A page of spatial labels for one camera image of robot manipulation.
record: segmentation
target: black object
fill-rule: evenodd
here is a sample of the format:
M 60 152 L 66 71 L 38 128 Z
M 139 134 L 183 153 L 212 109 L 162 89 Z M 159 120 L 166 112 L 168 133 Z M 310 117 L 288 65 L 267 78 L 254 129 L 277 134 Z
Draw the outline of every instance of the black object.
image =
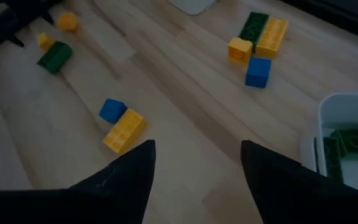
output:
M 0 0 L 8 9 L 0 13 L 0 44 L 5 40 L 23 47 L 24 44 L 15 36 L 15 33 L 29 25 L 38 17 L 44 18 L 50 24 L 53 19 L 48 10 L 63 0 Z
M 264 223 L 358 223 L 358 190 L 252 141 L 241 161 Z
M 142 223 L 154 178 L 148 140 L 69 189 L 0 192 L 0 223 Z
M 264 223 L 358 223 L 358 190 L 252 141 L 241 161 Z M 148 140 L 69 189 L 0 192 L 0 223 L 142 223 L 154 167 Z
M 358 0 L 281 0 L 358 35 Z

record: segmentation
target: orange lego brick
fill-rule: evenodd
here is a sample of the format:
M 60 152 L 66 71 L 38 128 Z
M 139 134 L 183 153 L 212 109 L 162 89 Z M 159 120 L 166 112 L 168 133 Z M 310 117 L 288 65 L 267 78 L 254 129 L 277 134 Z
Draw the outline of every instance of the orange lego brick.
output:
M 134 110 L 128 109 L 104 137 L 103 143 L 114 152 L 124 154 L 146 126 L 146 120 Z
M 40 46 L 40 48 L 44 50 L 44 52 L 47 52 L 49 48 L 55 43 L 55 40 L 53 40 L 48 34 L 43 32 L 37 35 L 37 43 L 38 46 Z
M 65 12 L 60 15 L 56 27 L 63 31 L 76 31 L 78 27 L 78 18 L 72 12 Z
M 288 21 L 269 17 L 255 51 L 256 57 L 275 58 L 287 31 Z
M 252 53 L 252 43 L 248 40 L 240 38 L 233 38 L 228 47 L 228 54 L 230 60 L 233 62 L 247 65 Z

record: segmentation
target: white plastic bin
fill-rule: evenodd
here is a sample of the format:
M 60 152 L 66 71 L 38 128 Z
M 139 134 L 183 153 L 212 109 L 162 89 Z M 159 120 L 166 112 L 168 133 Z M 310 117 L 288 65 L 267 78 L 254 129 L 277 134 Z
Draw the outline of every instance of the white plastic bin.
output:
M 335 93 L 326 97 L 319 105 L 318 120 L 301 140 L 302 164 L 327 176 L 323 138 L 335 129 L 358 128 L 358 93 Z M 344 183 L 358 189 L 358 161 L 341 161 Z

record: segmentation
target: white object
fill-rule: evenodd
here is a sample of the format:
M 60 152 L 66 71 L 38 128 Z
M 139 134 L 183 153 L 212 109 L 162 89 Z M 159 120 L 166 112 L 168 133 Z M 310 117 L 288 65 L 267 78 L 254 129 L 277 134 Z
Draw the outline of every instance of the white object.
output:
M 171 4 L 189 15 L 197 15 L 207 10 L 216 0 L 169 0 Z
M 323 138 L 336 128 L 344 126 L 358 126 L 358 93 L 335 93 L 320 103 L 316 125 L 311 125 L 309 132 L 301 140 L 302 165 L 315 172 L 319 170 L 320 174 L 327 176 Z M 341 165 L 344 183 L 358 189 L 358 161 L 341 161 Z

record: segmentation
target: blue duplo block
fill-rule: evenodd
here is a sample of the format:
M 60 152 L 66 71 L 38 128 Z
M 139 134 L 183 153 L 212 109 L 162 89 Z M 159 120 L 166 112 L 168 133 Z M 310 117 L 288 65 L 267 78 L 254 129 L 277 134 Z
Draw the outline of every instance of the blue duplo block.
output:
M 246 85 L 265 88 L 271 64 L 272 61 L 269 59 L 251 57 L 246 75 Z
M 126 110 L 127 107 L 123 102 L 113 99 L 107 99 L 99 112 L 99 116 L 106 121 L 115 124 L 125 113 Z

